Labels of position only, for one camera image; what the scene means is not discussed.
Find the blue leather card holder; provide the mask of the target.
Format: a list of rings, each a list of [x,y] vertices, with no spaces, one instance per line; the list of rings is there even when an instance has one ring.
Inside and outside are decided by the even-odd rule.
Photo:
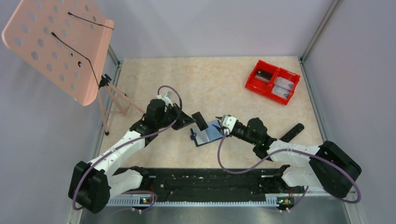
[[[216,127],[220,127],[219,120],[208,123],[208,127],[203,131],[200,131],[197,126],[193,127],[190,129],[190,139],[194,141],[196,147],[220,140],[223,135],[217,130]]]

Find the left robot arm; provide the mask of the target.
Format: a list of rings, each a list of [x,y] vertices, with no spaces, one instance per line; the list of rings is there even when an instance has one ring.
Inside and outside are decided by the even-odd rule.
[[[176,103],[153,99],[146,113],[111,148],[89,162],[80,161],[73,170],[68,196],[75,210],[87,209],[97,214],[108,201],[129,190],[144,193],[149,189],[148,173],[140,167],[119,172],[132,155],[144,149],[159,133],[182,129],[195,119]]]

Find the black credit card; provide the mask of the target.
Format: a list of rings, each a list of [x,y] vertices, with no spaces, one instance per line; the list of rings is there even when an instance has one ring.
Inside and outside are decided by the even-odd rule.
[[[261,70],[261,69],[259,69],[255,74],[256,79],[259,79],[265,83],[269,83],[271,81],[272,77],[273,77],[272,73],[265,71],[265,70]]]
[[[197,124],[200,131],[204,131],[208,128],[207,122],[205,121],[201,112],[196,112],[192,114],[191,117],[195,120],[195,123]]]

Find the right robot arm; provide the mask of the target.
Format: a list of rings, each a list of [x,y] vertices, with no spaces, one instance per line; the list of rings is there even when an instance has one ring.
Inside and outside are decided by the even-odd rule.
[[[285,167],[274,179],[274,187],[279,192],[287,192],[291,187],[322,188],[330,195],[344,199],[351,189],[361,196],[356,180],[362,173],[361,167],[337,144],[324,141],[317,146],[292,143],[304,129],[296,124],[281,138],[271,137],[267,127],[259,118],[252,118],[247,125],[231,115],[219,117],[216,129],[226,137],[236,137],[252,144],[253,152],[261,161],[281,161]]]

